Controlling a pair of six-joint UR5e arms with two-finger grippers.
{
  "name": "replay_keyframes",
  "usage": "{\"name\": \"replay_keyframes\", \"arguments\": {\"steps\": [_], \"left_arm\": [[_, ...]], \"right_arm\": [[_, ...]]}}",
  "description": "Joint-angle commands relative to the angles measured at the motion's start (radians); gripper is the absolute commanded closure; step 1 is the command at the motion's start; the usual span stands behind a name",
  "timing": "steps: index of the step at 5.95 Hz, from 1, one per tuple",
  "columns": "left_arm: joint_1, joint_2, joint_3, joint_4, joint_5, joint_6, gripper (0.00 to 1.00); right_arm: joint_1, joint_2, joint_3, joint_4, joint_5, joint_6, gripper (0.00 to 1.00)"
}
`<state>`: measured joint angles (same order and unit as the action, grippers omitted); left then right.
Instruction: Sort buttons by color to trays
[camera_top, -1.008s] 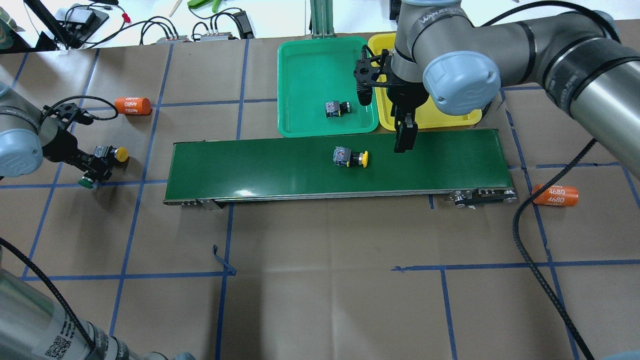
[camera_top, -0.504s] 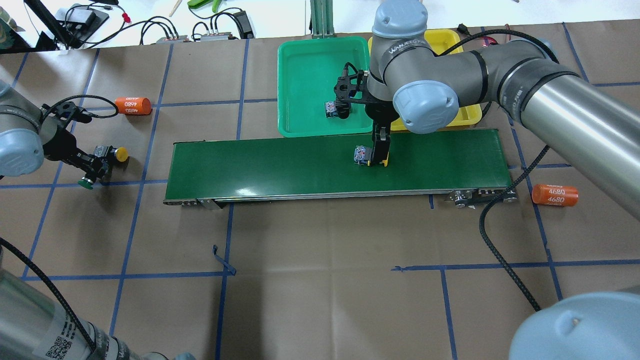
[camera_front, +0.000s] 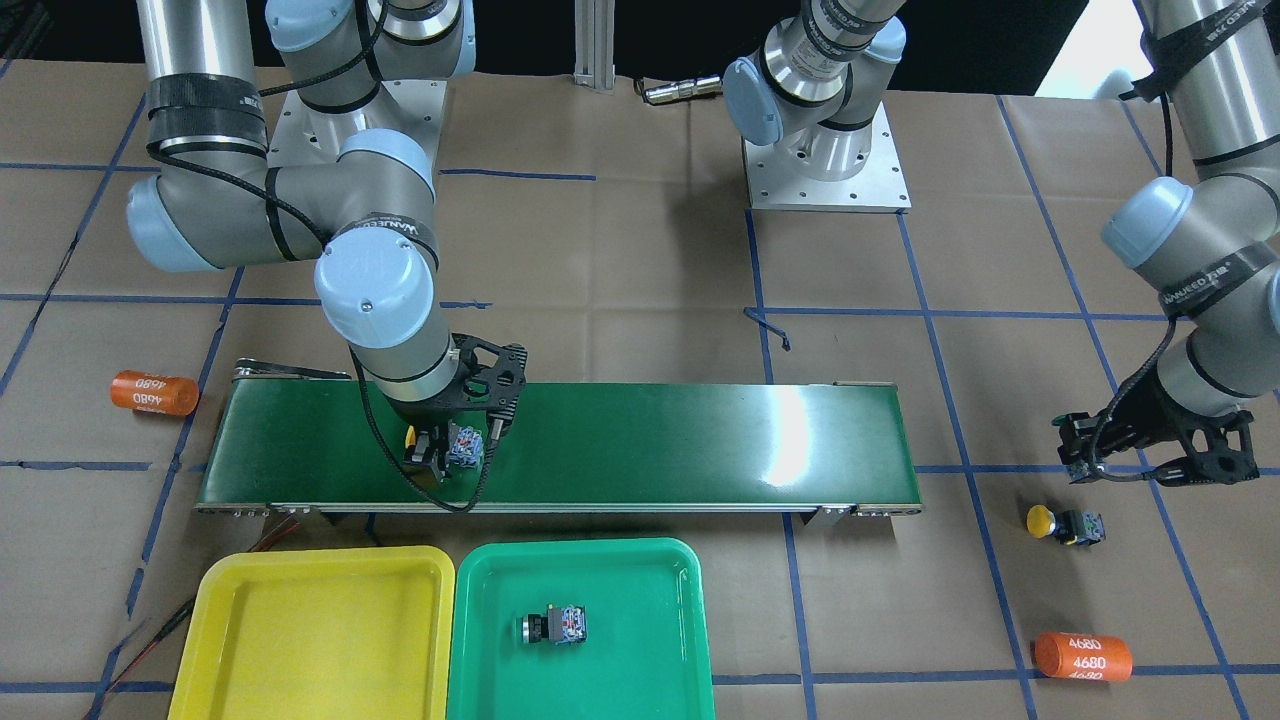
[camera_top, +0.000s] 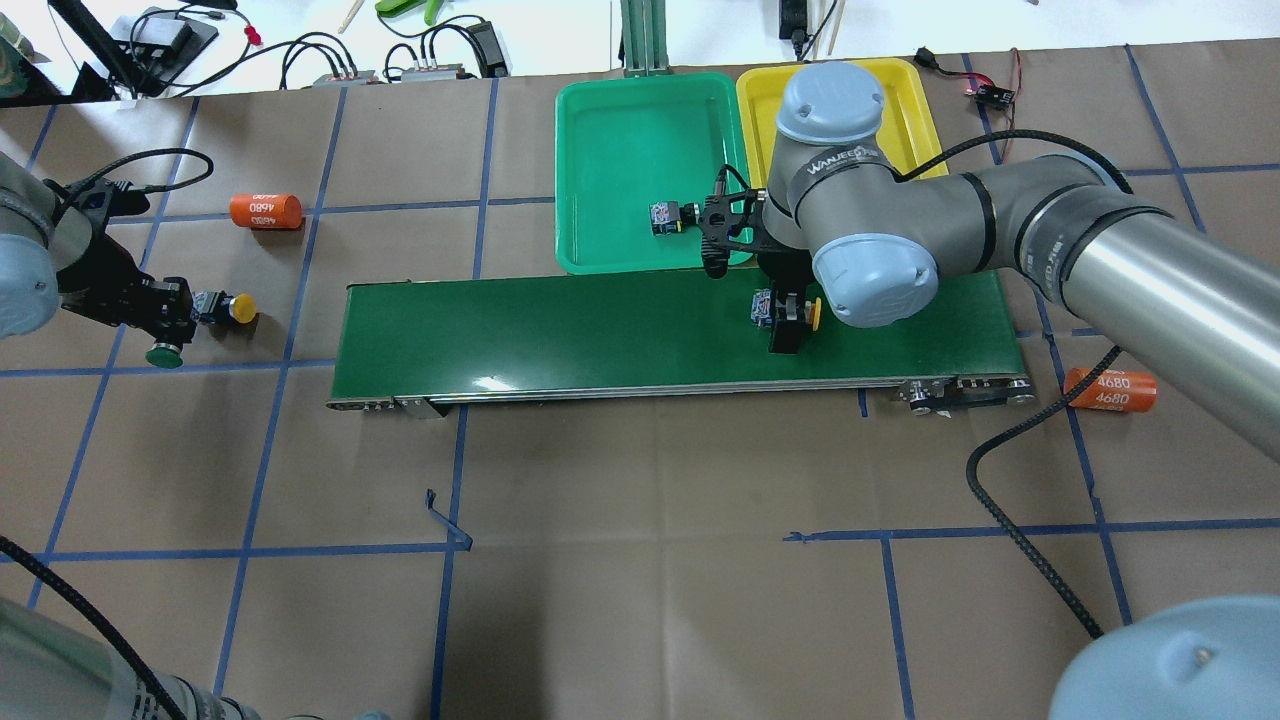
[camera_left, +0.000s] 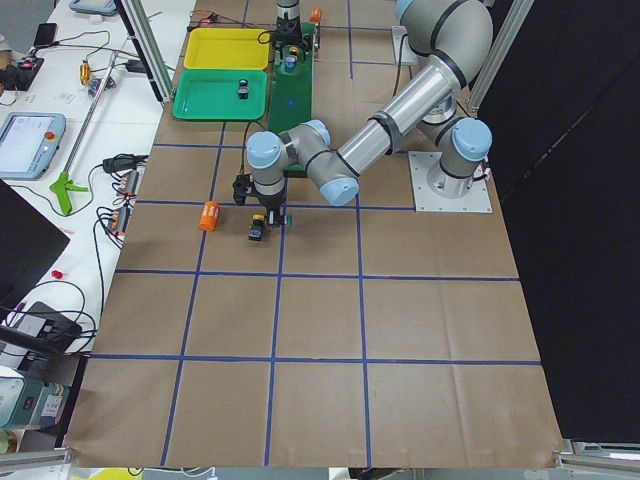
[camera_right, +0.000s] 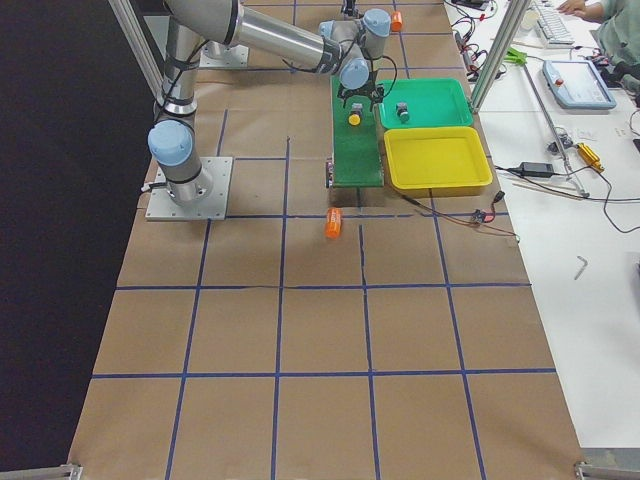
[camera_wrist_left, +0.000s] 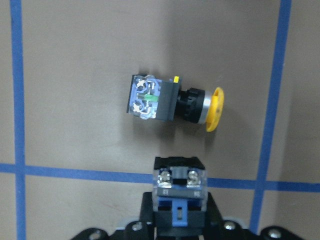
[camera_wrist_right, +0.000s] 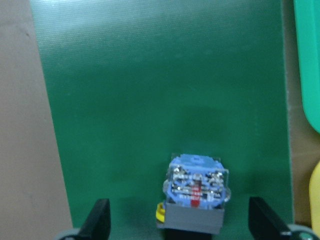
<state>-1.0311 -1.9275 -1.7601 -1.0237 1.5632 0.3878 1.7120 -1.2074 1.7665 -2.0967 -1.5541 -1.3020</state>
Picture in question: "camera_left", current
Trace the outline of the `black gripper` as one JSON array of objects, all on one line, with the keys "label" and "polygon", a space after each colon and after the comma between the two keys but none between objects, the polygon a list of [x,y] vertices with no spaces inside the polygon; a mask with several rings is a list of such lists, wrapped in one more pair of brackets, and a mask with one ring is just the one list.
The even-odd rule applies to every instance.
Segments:
[{"label": "black gripper", "polygon": [[302,29],[300,19],[278,17],[276,20],[276,30],[272,34],[272,46],[275,50],[280,50],[285,46],[302,46]]},{"label": "black gripper", "polygon": [[[286,198],[286,188],[284,186],[277,187],[274,194],[264,194],[258,191],[258,184],[251,179],[250,174],[238,174],[232,183],[233,200],[236,205],[244,206],[246,199],[255,198],[265,208],[280,208]],[[273,228],[276,226],[276,211],[268,209],[265,217],[265,224]],[[282,227],[290,225],[290,216],[286,213],[284,207],[278,211],[278,224]]]}]

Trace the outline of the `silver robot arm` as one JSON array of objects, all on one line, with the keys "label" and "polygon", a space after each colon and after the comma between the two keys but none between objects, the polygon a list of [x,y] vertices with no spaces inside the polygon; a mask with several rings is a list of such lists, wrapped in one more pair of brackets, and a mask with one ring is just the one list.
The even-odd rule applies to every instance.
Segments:
[{"label": "silver robot arm", "polygon": [[278,0],[276,29],[272,34],[275,48],[286,45],[300,45],[302,42],[302,28],[298,0]]},{"label": "silver robot arm", "polygon": [[455,96],[479,73],[493,39],[489,11],[480,1],[399,1],[396,17],[407,31],[408,47],[421,58],[421,70],[365,126],[337,150],[319,120],[289,130],[252,134],[246,143],[250,173],[233,183],[233,199],[242,206],[253,197],[266,210],[265,224],[284,225],[285,172],[301,166],[321,195],[342,206],[359,192],[359,176],[381,156],[395,153],[408,132],[420,129],[445,140],[451,163],[445,175],[468,179],[491,147],[483,122],[456,113]]}]

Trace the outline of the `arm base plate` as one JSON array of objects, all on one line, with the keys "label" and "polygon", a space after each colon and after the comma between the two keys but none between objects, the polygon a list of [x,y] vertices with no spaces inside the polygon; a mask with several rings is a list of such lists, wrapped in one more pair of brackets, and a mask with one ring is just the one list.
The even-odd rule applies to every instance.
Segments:
[{"label": "arm base plate", "polygon": [[464,179],[447,175],[441,168],[440,152],[410,151],[409,170],[415,211],[418,213],[478,213],[493,212],[482,168]]}]

